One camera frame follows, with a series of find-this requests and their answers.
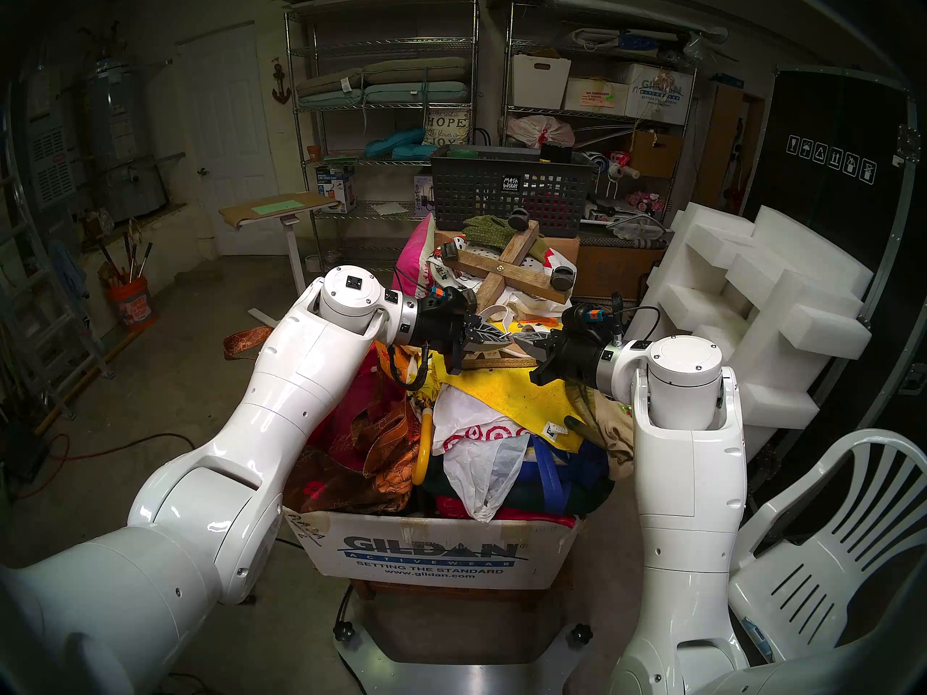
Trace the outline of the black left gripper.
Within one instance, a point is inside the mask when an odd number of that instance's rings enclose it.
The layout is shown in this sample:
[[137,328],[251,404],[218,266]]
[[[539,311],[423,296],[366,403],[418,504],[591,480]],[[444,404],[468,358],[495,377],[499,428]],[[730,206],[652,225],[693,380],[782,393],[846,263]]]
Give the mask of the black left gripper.
[[513,344],[512,336],[492,323],[475,319],[470,312],[448,311],[444,308],[419,309],[419,346],[445,354],[447,374],[461,374],[465,346],[469,348],[506,348]]

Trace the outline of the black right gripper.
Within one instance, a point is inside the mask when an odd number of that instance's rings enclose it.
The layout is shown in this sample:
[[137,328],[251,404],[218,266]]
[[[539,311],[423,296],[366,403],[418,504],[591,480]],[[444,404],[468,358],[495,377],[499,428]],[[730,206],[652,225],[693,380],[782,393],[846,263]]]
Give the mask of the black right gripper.
[[513,333],[513,342],[520,348],[553,348],[561,334],[558,354],[551,354],[545,361],[538,362],[528,377],[537,387],[546,387],[556,381],[582,384],[598,389],[598,363],[603,353],[603,338],[592,330],[562,331],[522,330]]

